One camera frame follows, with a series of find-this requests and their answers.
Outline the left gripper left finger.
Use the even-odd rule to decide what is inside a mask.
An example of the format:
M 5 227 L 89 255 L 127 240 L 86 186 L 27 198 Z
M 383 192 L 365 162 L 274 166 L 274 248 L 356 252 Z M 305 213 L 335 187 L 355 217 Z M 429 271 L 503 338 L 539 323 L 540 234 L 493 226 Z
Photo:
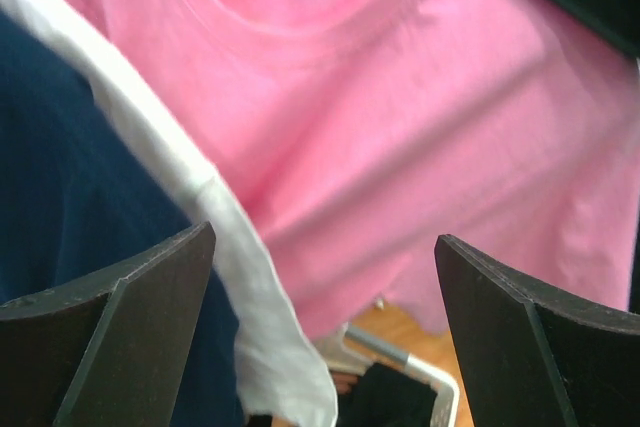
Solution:
M 2 305 L 2 425 L 169 425 L 214 248 L 202 223 Z

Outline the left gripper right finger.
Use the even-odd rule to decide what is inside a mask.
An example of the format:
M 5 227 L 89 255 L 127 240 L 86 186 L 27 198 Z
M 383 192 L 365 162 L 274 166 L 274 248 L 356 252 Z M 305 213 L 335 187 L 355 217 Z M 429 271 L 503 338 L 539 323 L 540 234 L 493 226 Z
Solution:
M 639 317 L 438 237 L 438 279 L 473 422 L 636 427 Z

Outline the black t shirt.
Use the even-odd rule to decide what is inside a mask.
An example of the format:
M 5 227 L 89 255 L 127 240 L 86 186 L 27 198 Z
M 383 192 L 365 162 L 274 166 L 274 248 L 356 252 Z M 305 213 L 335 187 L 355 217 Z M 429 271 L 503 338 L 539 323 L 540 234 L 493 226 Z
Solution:
M 429 426 L 436 391 L 428 383 L 374 362 L 366 368 L 333 367 L 329 373 L 336 400 L 328 391 L 289 388 L 278 392 L 280 405 L 261 408 L 250 426 L 271 426 L 275 417 L 296 426 Z

